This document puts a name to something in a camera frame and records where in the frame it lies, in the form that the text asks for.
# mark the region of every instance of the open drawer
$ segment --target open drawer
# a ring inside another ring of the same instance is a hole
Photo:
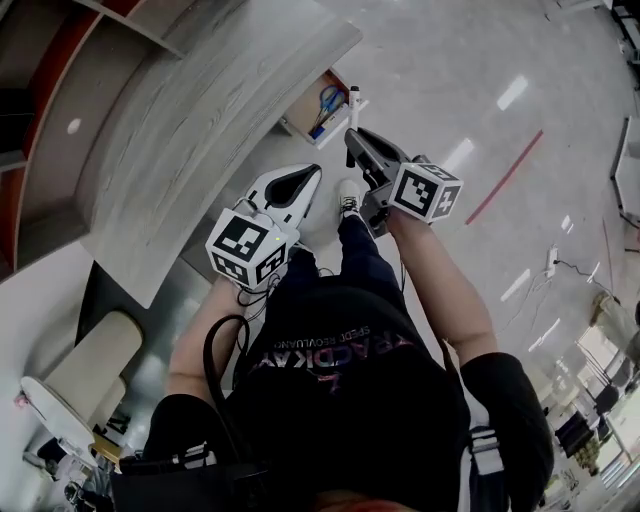
[[[333,113],[323,116],[315,126],[320,113],[320,94],[335,85],[345,96],[344,103]],[[369,102],[360,99],[362,110]],[[333,68],[325,71],[285,112],[280,124],[289,132],[297,131],[307,142],[322,149],[349,122],[349,85]]]

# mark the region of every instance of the black t-shirt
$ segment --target black t-shirt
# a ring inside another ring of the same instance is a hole
[[[418,510],[456,510],[469,412],[455,376],[431,358],[397,297],[322,281],[271,300],[228,399],[236,427],[256,457],[273,462],[291,500],[349,489]],[[520,363],[486,354],[461,375],[489,411],[512,510],[533,510],[553,458]],[[145,455],[199,444],[215,421],[198,399],[165,398]]]

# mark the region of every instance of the person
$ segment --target person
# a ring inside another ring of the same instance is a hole
[[[343,181],[341,274],[320,277],[311,252],[293,254],[225,405],[253,453],[279,475],[286,506],[273,510],[456,510],[469,409],[460,381],[418,335],[360,203],[358,186]],[[489,412],[511,509],[533,510],[553,454],[522,366],[498,350],[485,305],[433,230],[393,208],[387,225],[435,336],[453,347],[465,386]],[[219,278],[177,342],[146,459],[171,458],[220,431],[203,342],[217,320],[243,313],[237,294]],[[226,322],[214,338],[217,375],[238,329]]]

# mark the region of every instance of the dark jeans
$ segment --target dark jeans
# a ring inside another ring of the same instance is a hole
[[[399,290],[391,265],[382,259],[367,226],[357,215],[346,217],[340,223],[338,234],[342,243],[341,276],[353,282],[375,280]],[[289,261],[287,274],[278,288],[306,288],[316,279],[320,279],[320,273],[315,256],[299,250]]]

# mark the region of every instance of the wooden counter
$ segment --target wooden counter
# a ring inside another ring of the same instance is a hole
[[[361,38],[311,0],[201,3],[142,67],[78,187],[83,244],[148,307],[190,234],[257,142]]]
[[[0,172],[0,280],[80,238],[148,307],[240,163],[361,38],[312,0],[192,2],[7,11],[0,88],[35,117]]]

